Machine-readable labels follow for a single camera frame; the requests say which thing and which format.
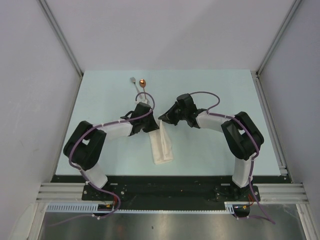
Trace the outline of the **white cloth napkin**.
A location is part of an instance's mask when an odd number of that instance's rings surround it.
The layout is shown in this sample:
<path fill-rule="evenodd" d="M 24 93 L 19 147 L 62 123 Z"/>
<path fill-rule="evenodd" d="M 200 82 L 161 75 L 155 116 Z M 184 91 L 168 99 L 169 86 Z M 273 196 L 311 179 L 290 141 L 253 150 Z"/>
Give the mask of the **white cloth napkin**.
<path fill-rule="evenodd" d="M 155 165 L 174 160 L 172 142 L 162 120 L 157 120 L 159 129 L 149 132 L 153 162 Z"/>

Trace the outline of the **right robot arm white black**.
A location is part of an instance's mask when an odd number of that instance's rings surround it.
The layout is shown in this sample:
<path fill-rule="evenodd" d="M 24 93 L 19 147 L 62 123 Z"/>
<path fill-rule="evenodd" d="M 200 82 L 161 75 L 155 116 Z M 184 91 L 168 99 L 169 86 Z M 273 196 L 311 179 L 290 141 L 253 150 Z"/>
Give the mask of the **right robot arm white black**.
<path fill-rule="evenodd" d="M 209 112 L 208 108 L 198 108 L 192 95 L 185 93 L 178 96 L 173 106 L 158 119 L 175 126 L 179 121 L 186 121 L 191 128 L 223 133 L 235 156 L 230 194 L 237 201 L 248 196 L 249 190 L 253 189 L 254 162 L 265 140 L 246 112 L 235 115 Z"/>

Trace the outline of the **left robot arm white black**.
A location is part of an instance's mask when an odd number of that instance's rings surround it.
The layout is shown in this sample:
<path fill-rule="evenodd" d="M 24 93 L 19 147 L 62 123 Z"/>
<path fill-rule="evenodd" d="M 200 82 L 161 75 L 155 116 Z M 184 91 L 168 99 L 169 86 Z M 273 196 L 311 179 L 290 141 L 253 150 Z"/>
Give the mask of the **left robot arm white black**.
<path fill-rule="evenodd" d="M 159 130 L 153 116 L 154 107 L 139 102 L 135 109 L 122 116 L 120 120 L 105 124 L 92 125 L 81 121 L 63 148 L 69 164 L 80 171 L 84 179 L 94 185 L 93 194 L 100 200 L 110 196 L 108 177 L 100 168 L 98 161 L 105 140 L 130 137 L 140 131 L 150 133 Z"/>

